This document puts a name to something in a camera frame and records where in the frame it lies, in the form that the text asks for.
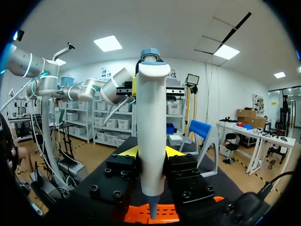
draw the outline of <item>black stool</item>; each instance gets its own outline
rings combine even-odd
[[[226,134],[226,140],[233,140],[233,139],[236,139],[236,134],[235,133]],[[226,163],[226,164],[234,164],[235,160],[233,158],[231,158],[231,156],[232,156],[233,152],[238,149],[238,145],[233,144],[230,141],[228,141],[228,142],[229,142],[229,144],[226,145],[226,148],[227,148],[227,151],[230,150],[231,153],[230,153],[228,158],[225,158],[223,160],[223,162]]]

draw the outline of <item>blue storage box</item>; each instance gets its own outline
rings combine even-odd
[[[70,77],[61,78],[61,86],[73,86],[74,79]]]
[[[166,133],[174,134],[174,125],[172,123],[166,123]]]
[[[244,125],[243,125],[243,128],[246,128],[246,129],[253,129],[253,126],[244,124]]]

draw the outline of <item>ceiling light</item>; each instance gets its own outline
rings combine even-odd
[[[55,61],[58,63],[59,66],[62,66],[66,63],[65,61],[63,61],[61,59],[56,59]]]
[[[93,41],[103,52],[122,49],[115,35]]]
[[[276,78],[280,79],[280,78],[285,77],[286,75],[284,74],[284,72],[279,72],[279,73],[274,74],[274,76],[275,76]]]
[[[226,45],[222,45],[215,53],[215,56],[230,60],[235,57],[240,51]]]

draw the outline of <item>black-yellow floor tape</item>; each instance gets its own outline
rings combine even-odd
[[[237,158],[232,157],[235,161],[239,162],[241,165],[243,165],[246,169],[248,168],[245,164],[243,164],[240,160],[238,160]],[[259,176],[257,173],[254,173],[260,180],[262,180],[264,183],[267,183],[267,181],[265,179],[263,179],[261,176]],[[282,194],[281,191],[279,191],[278,189],[274,188],[274,190],[276,192],[278,192],[279,194]]]
[[[74,150],[77,149],[77,148],[79,148],[79,147],[84,146],[85,144],[87,144],[87,142],[78,145],[77,147],[74,148]],[[45,165],[45,163],[43,162],[43,163],[41,163],[41,164],[38,164],[38,167],[40,167],[40,166],[42,166],[42,165]],[[26,169],[26,170],[21,170],[21,171],[20,171],[19,168],[17,168],[17,174],[18,174],[18,175],[21,175],[21,174],[23,174],[23,173],[26,173],[27,171],[28,171],[28,169]]]

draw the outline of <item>poster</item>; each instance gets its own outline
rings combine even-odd
[[[264,116],[264,101],[263,97],[252,94],[253,110],[256,111],[256,116]]]

